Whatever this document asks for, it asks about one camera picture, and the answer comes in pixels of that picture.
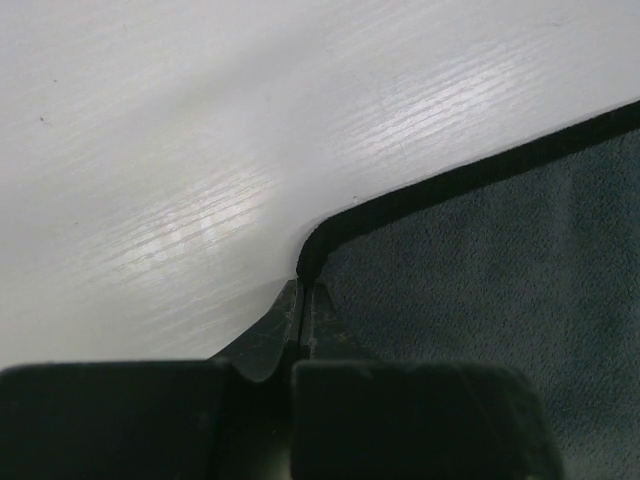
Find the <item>black trim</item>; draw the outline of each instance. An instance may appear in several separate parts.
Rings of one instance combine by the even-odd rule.
[[[640,102],[346,210],[322,222],[309,236],[298,258],[297,274],[308,287],[322,272],[329,254],[349,240],[638,128]]]

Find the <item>dark gray fabric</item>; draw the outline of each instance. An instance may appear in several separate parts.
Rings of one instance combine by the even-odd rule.
[[[570,479],[640,478],[640,133],[412,214],[322,272],[385,359],[537,386]]]

